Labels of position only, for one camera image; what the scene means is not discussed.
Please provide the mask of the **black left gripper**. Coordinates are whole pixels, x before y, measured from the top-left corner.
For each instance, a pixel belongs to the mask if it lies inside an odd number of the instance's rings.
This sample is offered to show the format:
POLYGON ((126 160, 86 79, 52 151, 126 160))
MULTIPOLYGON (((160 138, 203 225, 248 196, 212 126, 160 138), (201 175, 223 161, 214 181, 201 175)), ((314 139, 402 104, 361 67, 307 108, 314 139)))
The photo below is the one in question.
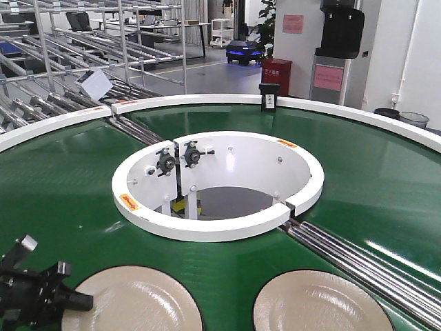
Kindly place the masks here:
POLYGON ((59 261, 41 271, 1 267, 1 329, 16 330, 23 325, 33 328, 57 320, 64 310, 90 311, 92 295, 66 287, 63 280, 72 266, 59 261))

